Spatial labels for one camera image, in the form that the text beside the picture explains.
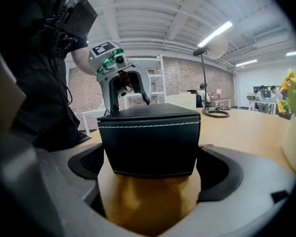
white wall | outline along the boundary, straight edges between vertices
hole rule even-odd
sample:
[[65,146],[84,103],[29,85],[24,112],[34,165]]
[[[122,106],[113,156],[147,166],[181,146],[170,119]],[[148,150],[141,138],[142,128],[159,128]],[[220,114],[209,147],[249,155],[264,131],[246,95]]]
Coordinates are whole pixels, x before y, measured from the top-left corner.
[[292,68],[295,71],[296,61],[238,71],[240,88],[240,106],[249,106],[249,102],[247,100],[247,93],[253,92],[254,86],[279,86],[283,81],[283,77],[287,75],[287,69],[289,68]]

white ceiling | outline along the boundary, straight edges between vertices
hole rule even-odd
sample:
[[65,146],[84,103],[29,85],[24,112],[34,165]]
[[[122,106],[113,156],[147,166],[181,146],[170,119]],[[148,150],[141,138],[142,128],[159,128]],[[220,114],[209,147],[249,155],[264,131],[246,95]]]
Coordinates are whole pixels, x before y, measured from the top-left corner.
[[274,0],[89,0],[98,13],[89,46],[114,40],[125,50],[190,55],[210,33],[230,21],[226,54],[213,62],[228,69],[252,59],[261,66],[296,50],[289,20]]

white vase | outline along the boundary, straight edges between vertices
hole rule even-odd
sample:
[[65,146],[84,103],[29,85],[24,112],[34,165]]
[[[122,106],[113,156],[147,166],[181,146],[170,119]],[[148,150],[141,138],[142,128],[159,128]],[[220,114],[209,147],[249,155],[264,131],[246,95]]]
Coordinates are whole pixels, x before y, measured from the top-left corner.
[[291,165],[292,169],[296,172],[296,116],[292,115],[291,121],[286,129],[282,140],[283,153]]

table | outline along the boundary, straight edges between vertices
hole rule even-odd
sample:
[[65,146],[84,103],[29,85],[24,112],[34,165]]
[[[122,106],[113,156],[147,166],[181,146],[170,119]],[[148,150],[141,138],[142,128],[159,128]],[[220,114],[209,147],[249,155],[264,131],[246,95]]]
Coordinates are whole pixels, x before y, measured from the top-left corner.
[[216,103],[219,103],[219,102],[225,102],[225,101],[228,101],[228,107],[231,108],[231,100],[229,98],[218,98],[218,99],[211,99],[211,102],[215,102]]
[[271,113],[275,116],[276,114],[276,100],[249,100],[249,111],[252,111],[252,104],[270,104],[272,105],[271,107]]
[[[200,145],[214,144],[265,156],[293,172],[280,148],[288,120],[239,109],[229,113],[228,118],[201,113]],[[82,145],[102,141],[99,131],[91,137]],[[196,207],[200,192],[196,168],[189,177],[141,179],[115,175],[107,157],[98,180],[107,219],[146,236],[157,236],[189,214]]]
[[94,110],[90,110],[90,111],[81,113],[83,123],[84,123],[84,128],[85,128],[85,131],[88,136],[90,136],[90,130],[89,130],[87,116],[91,116],[92,118],[99,118],[99,117],[104,116],[105,110],[106,109],[94,109]]

brick wall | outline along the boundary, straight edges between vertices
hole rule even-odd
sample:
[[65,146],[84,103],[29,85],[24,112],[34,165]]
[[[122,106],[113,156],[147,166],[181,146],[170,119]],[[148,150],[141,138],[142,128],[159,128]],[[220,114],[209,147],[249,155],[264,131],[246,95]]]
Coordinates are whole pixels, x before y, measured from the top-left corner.
[[[165,73],[166,93],[175,95],[190,89],[198,89],[204,82],[202,64],[196,61],[179,58],[163,57],[163,67]],[[231,106],[234,106],[234,86],[232,74],[222,69],[205,65],[208,91],[216,93],[216,89],[222,90],[221,98],[231,98]],[[155,68],[156,74],[161,74],[161,67]],[[100,105],[102,92],[100,84],[96,78],[89,76],[78,68],[69,70],[69,89],[73,95],[71,104],[72,110],[80,120],[80,130],[84,130],[81,112],[97,109]],[[151,84],[152,92],[163,91],[162,80]],[[163,95],[152,96],[151,104],[164,103]],[[128,106],[145,105],[141,97],[129,99]],[[124,109],[124,99],[119,99],[120,110]],[[95,118],[88,117],[90,129],[97,128]]]

